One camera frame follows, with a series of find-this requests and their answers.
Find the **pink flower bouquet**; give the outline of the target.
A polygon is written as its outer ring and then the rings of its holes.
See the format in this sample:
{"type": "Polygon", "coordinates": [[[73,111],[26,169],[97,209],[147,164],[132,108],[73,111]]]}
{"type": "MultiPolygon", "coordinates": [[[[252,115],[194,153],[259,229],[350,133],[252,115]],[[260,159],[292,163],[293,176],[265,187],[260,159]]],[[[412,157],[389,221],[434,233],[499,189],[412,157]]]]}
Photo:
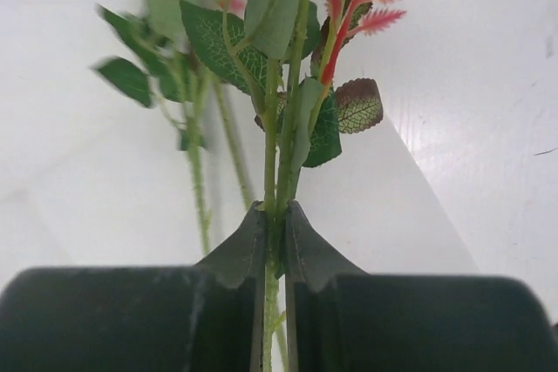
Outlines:
{"type": "Polygon", "coordinates": [[[98,6],[99,17],[137,58],[108,57],[92,66],[96,76],[118,93],[146,109],[157,107],[178,136],[177,148],[187,159],[192,181],[201,251],[214,247],[210,234],[213,214],[207,203],[205,167],[211,150],[208,101],[215,99],[243,204],[254,198],[240,136],[227,98],[231,81],[211,71],[182,26],[180,2],[210,10],[224,0],[143,0],[138,13],[118,13],[98,6]]]}

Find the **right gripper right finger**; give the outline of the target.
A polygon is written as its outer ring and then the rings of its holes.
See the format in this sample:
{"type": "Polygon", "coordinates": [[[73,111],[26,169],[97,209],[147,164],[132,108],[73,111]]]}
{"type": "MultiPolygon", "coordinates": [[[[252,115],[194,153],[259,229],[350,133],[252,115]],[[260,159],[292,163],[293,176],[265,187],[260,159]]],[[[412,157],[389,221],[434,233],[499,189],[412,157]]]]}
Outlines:
{"type": "Polygon", "coordinates": [[[554,371],[557,331],[515,279],[368,274],[291,202],[283,236],[292,371],[554,371]]]}

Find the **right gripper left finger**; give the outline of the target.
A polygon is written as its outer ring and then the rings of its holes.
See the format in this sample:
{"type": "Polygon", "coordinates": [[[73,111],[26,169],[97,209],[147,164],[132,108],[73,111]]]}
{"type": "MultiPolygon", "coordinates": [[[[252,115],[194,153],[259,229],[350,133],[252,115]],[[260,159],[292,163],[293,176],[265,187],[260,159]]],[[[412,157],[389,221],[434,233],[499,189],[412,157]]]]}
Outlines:
{"type": "Polygon", "coordinates": [[[1,293],[4,371],[259,371],[266,216],[192,266],[33,267],[1,293]]]}

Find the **white wrapping paper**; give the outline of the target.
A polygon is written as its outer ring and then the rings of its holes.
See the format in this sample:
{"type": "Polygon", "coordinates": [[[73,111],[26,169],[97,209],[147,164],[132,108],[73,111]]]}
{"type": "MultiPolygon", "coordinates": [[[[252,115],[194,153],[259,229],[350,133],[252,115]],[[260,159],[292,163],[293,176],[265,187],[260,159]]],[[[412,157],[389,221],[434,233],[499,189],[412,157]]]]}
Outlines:
{"type": "MultiPolygon", "coordinates": [[[[202,255],[191,177],[161,114],[60,102],[1,112],[1,279],[27,267],[185,265],[202,255]]],[[[476,265],[391,125],[301,178],[312,226],[370,272],[476,265]]]]}

